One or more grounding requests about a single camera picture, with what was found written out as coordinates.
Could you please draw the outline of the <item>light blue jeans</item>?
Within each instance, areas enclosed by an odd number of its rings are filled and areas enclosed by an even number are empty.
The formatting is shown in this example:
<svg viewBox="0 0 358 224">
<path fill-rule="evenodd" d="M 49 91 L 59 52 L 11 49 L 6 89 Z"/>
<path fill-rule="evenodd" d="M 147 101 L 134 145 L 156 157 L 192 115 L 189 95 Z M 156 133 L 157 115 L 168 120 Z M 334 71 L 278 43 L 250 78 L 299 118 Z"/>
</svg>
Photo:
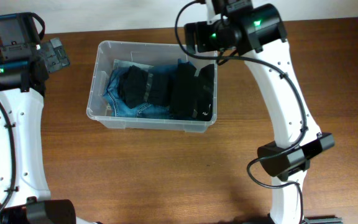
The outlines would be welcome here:
<svg viewBox="0 0 358 224">
<path fill-rule="evenodd" d="M 146 65 L 146 64 L 125 61 L 125 60 L 118 60 L 118 59 L 115 59 L 113 62 L 113 70 L 116 70 L 118 68 L 129 68 L 131 66 L 136 66 L 143 70 L 149 70 L 150 68 L 153 67 L 152 65 Z"/>
</svg>

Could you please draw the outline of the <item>teal blue garment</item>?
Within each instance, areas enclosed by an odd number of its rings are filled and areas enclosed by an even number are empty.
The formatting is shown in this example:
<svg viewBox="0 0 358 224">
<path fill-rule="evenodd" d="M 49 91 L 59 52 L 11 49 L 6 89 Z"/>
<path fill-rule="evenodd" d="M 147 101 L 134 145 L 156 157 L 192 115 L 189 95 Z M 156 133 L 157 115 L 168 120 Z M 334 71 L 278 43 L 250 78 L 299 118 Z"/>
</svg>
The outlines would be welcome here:
<svg viewBox="0 0 358 224">
<path fill-rule="evenodd" d="M 181 58 L 177 60 L 177 63 L 178 65 L 191 65 L 192 67 L 195 67 L 190 61 L 182 60 Z"/>
</svg>

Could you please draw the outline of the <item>black garment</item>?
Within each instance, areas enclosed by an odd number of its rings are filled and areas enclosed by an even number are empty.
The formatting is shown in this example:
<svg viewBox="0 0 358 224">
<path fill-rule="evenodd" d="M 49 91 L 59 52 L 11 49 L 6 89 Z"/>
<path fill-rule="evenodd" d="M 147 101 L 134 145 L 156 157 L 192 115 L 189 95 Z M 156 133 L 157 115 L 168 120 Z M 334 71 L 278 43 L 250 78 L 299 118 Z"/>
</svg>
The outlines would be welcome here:
<svg viewBox="0 0 358 224">
<path fill-rule="evenodd" d="M 213 117 L 214 64 L 197 69 L 179 63 L 175 73 L 169 111 L 174 119 L 211 121 Z"/>
<path fill-rule="evenodd" d="M 169 87 L 167 74 L 149 73 L 133 65 L 119 78 L 117 91 L 124 103 L 133 109 L 142 103 L 168 106 Z"/>
</svg>

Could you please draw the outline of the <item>clear plastic storage container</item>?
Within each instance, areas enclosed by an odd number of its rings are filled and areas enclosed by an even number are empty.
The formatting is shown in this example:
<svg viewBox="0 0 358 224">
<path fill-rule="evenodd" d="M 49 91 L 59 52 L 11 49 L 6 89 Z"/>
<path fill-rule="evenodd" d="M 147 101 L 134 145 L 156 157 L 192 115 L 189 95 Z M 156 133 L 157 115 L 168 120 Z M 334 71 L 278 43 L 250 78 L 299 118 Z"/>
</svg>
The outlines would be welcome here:
<svg viewBox="0 0 358 224">
<path fill-rule="evenodd" d="M 140 63 L 144 65 L 172 65 L 181 59 L 191 62 L 201 69 L 214 65 L 213 115 L 210 121 L 188 121 L 175 119 L 125 118 L 112 115 L 112 107 L 103 98 L 116 60 Z M 93 79 L 89 93 L 86 114 L 92 120 L 99 121 L 110 129 L 166 129 L 189 133 L 203 133 L 217 120 L 218 66 L 214 60 L 198 60 L 187 56 L 177 44 L 154 44 L 141 42 L 102 41 L 98 45 Z"/>
</svg>

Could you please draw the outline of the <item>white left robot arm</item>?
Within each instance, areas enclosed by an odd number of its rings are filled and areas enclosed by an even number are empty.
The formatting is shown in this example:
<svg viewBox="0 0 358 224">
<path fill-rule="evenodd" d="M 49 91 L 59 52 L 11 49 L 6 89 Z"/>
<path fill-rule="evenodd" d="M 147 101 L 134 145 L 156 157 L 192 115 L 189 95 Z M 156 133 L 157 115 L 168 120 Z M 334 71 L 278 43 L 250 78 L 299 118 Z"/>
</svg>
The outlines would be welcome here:
<svg viewBox="0 0 358 224">
<path fill-rule="evenodd" d="M 42 159 L 45 81 L 69 66 L 58 38 L 1 48 L 0 223 L 79 223 L 68 199 L 53 200 Z"/>
</svg>

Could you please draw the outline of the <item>dark blue jeans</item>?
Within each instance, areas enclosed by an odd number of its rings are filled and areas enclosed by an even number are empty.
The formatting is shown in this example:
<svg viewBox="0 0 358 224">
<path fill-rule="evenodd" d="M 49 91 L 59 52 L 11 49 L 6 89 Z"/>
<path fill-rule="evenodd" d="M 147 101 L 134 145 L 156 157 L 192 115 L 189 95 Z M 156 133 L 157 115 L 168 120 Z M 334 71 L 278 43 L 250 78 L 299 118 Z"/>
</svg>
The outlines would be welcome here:
<svg viewBox="0 0 358 224">
<path fill-rule="evenodd" d="M 111 74 L 110 80 L 103 93 L 103 98 L 109 103 L 111 107 L 111 115 L 115 117 L 125 118 L 146 118 L 146 119 L 170 119 L 169 106 L 170 97 L 172 94 L 173 83 L 175 81 L 175 73 L 178 65 L 161 65 L 154 66 L 149 70 L 145 70 L 149 73 L 161 73 L 167 74 L 170 77 L 170 94 L 168 96 L 168 106 L 157 106 L 149 103 L 142 103 L 133 109 L 130 109 L 121 97 L 118 95 L 117 88 L 119 86 L 119 78 L 128 71 L 128 68 L 118 68 Z"/>
</svg>

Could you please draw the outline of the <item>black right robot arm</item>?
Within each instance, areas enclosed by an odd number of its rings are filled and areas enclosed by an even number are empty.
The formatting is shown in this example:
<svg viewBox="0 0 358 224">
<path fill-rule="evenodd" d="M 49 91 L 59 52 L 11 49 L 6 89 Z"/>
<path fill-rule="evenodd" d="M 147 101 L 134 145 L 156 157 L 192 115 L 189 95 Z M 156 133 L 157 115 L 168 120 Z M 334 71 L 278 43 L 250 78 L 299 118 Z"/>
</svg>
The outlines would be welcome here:
<svg viewBox="0 0 358 224">
<path fill-rule="evenodd" d="M 223 61 L 243 61 L 264 99 L 274 140 L 257 150 L 255 163 L 271 177 L 272 207 L 267 223 L 308 223 L 303 182 L 312 158 L 334 146 L 313 119 L 291 62 L 287 31 L 272 4 L 206 1 L 208 18 L 185 26 L 181 49 L 207 60 L 210 51 Z"/>
</svg>

